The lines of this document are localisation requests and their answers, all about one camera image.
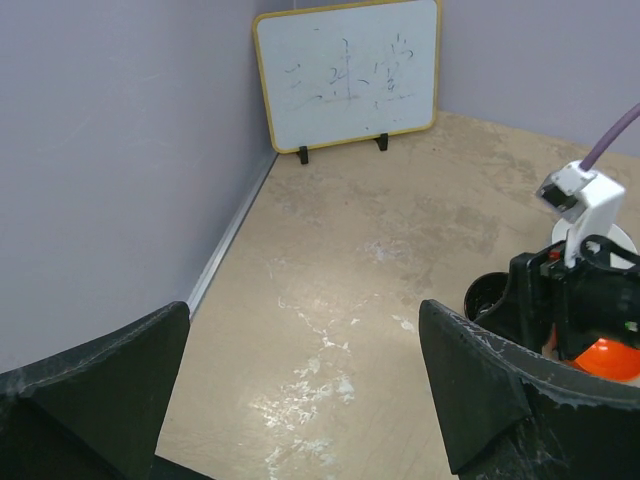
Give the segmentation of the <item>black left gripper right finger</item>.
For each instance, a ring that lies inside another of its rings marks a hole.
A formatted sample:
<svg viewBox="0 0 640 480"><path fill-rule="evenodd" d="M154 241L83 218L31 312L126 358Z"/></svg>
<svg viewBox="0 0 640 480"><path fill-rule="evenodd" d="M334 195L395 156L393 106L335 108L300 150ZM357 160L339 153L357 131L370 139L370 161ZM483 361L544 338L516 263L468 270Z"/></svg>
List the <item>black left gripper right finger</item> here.
<svg viewBox="0 0 640 480"><path fill-rule="evenodd" d="M460 479L636 479L639 390L489 332L435 300L419 339Z"/></svg>

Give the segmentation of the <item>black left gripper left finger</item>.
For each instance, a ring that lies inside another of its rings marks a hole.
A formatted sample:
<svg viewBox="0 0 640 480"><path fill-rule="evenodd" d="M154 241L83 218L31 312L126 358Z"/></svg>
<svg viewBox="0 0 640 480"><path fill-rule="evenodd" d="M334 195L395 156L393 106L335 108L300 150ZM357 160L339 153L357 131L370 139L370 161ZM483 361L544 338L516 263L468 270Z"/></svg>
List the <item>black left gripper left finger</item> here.
<svg viewBox="0 0 640 480"><path fill-rule="evenodd" d="M149 478L189 330L172 302L2 373L2 478Z"/></svg>

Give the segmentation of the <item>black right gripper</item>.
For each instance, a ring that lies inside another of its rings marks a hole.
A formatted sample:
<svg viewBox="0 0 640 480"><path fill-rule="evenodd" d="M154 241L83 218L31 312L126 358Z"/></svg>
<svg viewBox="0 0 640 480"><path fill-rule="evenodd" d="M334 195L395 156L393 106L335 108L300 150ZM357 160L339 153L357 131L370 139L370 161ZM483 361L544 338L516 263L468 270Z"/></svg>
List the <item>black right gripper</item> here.
<svg viewBox="0 0 640 480"><path fill-rule="evenodd" d="M523 253L509 265L507 337L539 352L556 335L558 357L573 360L597 340L639 348L639 255L591 234L572 267L567 243Z"/></svg>

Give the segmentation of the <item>black glossy bowl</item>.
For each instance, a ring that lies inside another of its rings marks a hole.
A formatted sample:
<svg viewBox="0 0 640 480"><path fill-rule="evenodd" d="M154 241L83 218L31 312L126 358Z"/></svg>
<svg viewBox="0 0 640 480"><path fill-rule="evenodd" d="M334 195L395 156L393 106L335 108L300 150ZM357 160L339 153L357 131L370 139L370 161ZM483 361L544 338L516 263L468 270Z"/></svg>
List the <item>black glossy bowl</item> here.
<svg viewBox="0 0 640 480"><path fill-rule="evenodd" d="M515 325L515 293L510 275L491 272L472 282L464 297L465 316L486 329Z"/></svg>

